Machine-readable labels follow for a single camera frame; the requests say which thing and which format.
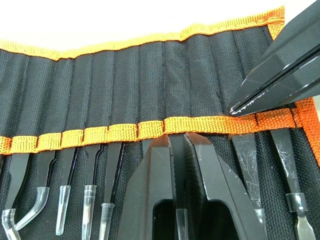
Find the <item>orange trim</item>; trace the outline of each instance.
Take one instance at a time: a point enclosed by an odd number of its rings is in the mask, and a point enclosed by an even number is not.
[[[310,143],[315,159],[320,167],[320,122],[313,98],[307,98],[295,103],[302,127]]]
[[[91,144],[137,142],[154,139],[163,134],[184,132],[208,134],[246,134],[279,128],[301,127],[301,113],[289,108],[271,110],[242,117],[174,116],[164,121],[144,121],[139,124],[116,124],[68,130],[36,136],[0,136],[0,154],[39,153]]]
[[[196,34],[213,35],[216,33],[232,30],[241,30],[252,27],[268,26],[270,34],[274,39],[285,23],[285,7],[276,8],[257,15],[231,19],[215,24],[193,24],[180,32],[155,33],[148,36],[136,37],[125,41],[110,41],[101,44],[57,51],[36,46],[18,44],[0,39],[0,49],[11,53],[26,54],[28,56],[44,57],[52,60],[76,58],[84,54],[93,54],[105,50],[121,50],[132,46],[138,46],[152,42],[184,41]]]

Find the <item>orange webbing strap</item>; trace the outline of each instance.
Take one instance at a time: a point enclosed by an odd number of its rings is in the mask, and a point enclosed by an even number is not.
[[[300,113],[289,108],[271,110],[243,117],[176,116],[164,121],[144,121],[139,124],[116,124],[76,129],[37,136],[0,136],[0,154],[38,153],[45,150],[86,146],[111,142],[137,142],[163,134],[184,132],[208,134],[246,134],[279,128],[301,127]]]
[[[315,159],[320,167],[320,122],[313,98],[295,103],[303,130],[308,138]]]

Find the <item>tool roll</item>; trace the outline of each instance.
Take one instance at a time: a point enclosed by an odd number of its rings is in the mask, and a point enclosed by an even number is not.
[[[109,233],[109,239],[118,239],[127,184],[143,159],[141,140],[185,132],[205,136],[241,179],[240,163],[230,136],[254,133],[268,239],[296,239],[296,219],[288,207],[288,192],[269,136],[269,130],[281,128],[289,128],[308,221],[315,235],[320,236],[320,157],[315,147],[319,146],[319,139],[308,128],[312,124],[313,131],[319,133],[312,100],[239,118],[229,116],[227,109],[246,75],[273,41],[275,29],[282,27],[282,14],[283,9],[278,9],[249,20],[234,20],[224,31],[216,26],[212,32],[198,31],[183,41],[146,41],[78,56],[60,57],[58,53],[36,50],[17,52],[3,47],[0,50],[1,210],[6,209],[12,179],[11,159],[16,154],[30,153],[26,180],[14,203],[15,223],[35,204],[39,153],[56,151],[47,203],[19,231],[21,239],[80,239],[89,165],[85,146],[105,144],[97,158],[95,174],[91,239],[98,239],[108,143],[124,142]],[[271,24],[271,18],[278,19],[274,21],[276,24]],[[306,116],[313,122],[306,122]],[[75,147],[78,152],[70,180],[64,233],[56,235],[66,160],[63,149]],[[0,239],[6,239],[2,227]]]

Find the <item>fabric slot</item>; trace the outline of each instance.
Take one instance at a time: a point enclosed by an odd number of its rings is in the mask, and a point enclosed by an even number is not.
[[[15,136],[28,61],[23,54],[0,51],[0,136]]]
[[[92,75],[92,54],[74,60],[65,131],[83,130],[86,125]]]
[[[46,102],[55,64],[55,61],[46,58],[30,58],[16,136],[40,134],[41,119],[47,108]]]
[[[208,36],[195,35],[186,41],[192,117],[223,113],[217,69],[210,49]]]
[[[262,27],[235,31],[233,36],[242,62],[244,75],[247,76],[269,47],[271,39],[269,41],[266,39]]]
[[[46,111],[41,121],[41,134],[61,133],[66,124],[74,60],[56,63]]]
[[[216,72],[220,86],[220,100],[224,114],[229,114],[229,102],[236,94],[244,80],[240,57],[237,53],[233,32],[226,31],[210,36],[210,49],[212,51]]]
[[[86,127],[111,124],[114,86],[114,51],[102,51],[93,56],[92,80]]]
[[[185,42],[164,43],[166,118],[191,117],[190,77]]]
[[[115,52],[111,125],[138,123],[139,48]]]
[[[152,42],[140,47],[139,122],[165,118],[162,45]]]

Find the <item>black fabric pouch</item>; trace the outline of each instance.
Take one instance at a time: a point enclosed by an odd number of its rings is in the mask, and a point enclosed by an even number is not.
[[[267,26],[260,26],[209,36],[197,34],[182,42],[145,43],[58,61],[0,50],[0,136],[39,136],[115,124],[163,121],[169,117],[228,115],[228,103],[271,42]],[[307,217],[319,237],[319,166],[304,130],[292,128],[290,133],[301,191],[309,209]],[[241,178],[229,136],[203,135]],[[289,212],[285,184],[267,132],[256,132],[255,143],[268,238],[294,240],[295,216]],[[93,240],[99,236],[107,153],[108,145],[97,163]],[[126,186],[142,157],[141,142],[125,144],[110,240],[117,239]],[[10,155],[5,157],[0,176],[2,210],[11,179],[10,159]],[[64,234],[56,236],[62,162],[62,151],[58,151],[57,161],[52,167],[47,204],[32,222],[19,231],[21,239],[80,239],[88,155],[84,147],[79,148]],[[16,223],[35,203],[38,163],[39,154],[32,154],[26,183],[16,204]],[[6,239],[2,228],[0,239]]]

